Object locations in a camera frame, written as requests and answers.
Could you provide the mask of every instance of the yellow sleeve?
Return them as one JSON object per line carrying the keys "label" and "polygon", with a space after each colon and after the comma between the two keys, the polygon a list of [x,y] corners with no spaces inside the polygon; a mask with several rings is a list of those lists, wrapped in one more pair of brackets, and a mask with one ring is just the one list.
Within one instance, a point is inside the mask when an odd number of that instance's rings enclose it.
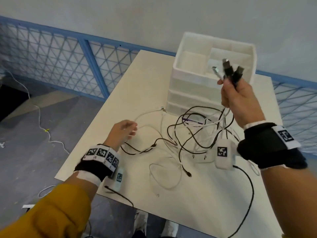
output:
{"label": "yellow sleeve", "polygon": [[86,192],[75,185],[60,184],[19,220],[0,231],[7,237],[80,237],[90,215]]}

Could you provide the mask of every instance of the wristband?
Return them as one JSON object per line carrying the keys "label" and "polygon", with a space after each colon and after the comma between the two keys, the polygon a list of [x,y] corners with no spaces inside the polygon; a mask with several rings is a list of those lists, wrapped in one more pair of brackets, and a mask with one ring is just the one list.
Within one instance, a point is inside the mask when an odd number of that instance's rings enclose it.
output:
{"label": "wristband", "polygon": [[106,176],[112,176],[119,164],[120,156],[112,148],[98,144],[89,148],[81,158],[74,171],[83,170],[97,176],[103,181]]}
{"label": "wristband", "polygon": [[238,144],[238,153],[266,169],[273,166],[307,168],[297,142],[283,126],[262,123],[244,131],[245,139]]}

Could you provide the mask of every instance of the black object on floor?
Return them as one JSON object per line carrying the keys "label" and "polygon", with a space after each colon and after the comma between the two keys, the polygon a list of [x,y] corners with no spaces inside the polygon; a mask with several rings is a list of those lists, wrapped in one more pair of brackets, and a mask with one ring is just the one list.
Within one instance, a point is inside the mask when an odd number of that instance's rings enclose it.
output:
{"label": "black object on floor", "polygon": [[0,122],[28,99],[26,92],[2,85],[0,87]]}

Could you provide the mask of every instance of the person's right hand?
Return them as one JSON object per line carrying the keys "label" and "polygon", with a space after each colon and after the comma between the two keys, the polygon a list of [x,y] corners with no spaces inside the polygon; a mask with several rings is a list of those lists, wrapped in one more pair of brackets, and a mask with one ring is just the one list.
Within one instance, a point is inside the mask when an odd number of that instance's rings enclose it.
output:
{"label": "person's right hand", "polygon": [[259,101],[253,93],[251,85],[240,79],[237,88],[228,78],[218,81],[223,84],[221,89],[221,104],[230,108],[237,124],[243,128],[246,124],[265,120]]}

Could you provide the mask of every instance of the white shoe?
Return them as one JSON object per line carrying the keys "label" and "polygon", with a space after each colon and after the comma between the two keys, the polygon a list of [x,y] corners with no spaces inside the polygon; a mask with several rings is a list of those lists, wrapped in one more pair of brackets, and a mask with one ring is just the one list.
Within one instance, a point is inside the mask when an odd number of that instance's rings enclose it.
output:
{"label": "white shoe", "polygon": [[178,224],[167,220],[165,222],[164,230],[161,234],[161,237],[164,237],[164,236],[176,237],[177,231],[178,231]]}
{"label": "white shoe", "polygon": [[141,230],[146,235],[146,225],[147,218],[149,217],[149,213],[137,210],[134,216],[134,232],[136,230]]}

